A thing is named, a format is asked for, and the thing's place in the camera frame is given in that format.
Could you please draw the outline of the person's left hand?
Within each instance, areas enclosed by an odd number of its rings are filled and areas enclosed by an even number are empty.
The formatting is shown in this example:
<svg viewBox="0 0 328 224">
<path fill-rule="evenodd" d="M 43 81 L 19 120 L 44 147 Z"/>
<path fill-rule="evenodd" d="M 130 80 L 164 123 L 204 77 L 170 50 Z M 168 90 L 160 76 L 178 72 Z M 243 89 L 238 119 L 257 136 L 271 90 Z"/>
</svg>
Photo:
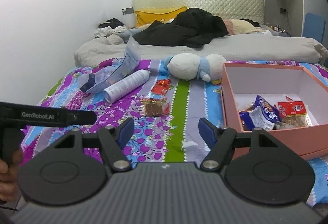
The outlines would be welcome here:
<svg viewBox="0 0 328 224">
<path fill-rule="evenodd" d="M 23 151 L 21 148 L 13 153 L 12 164 L 8 166 L 1 160 L 1 200 L 4 202 L 14 202 L 18 195 L 17 175 L 23 161 Z"/>
</svg>

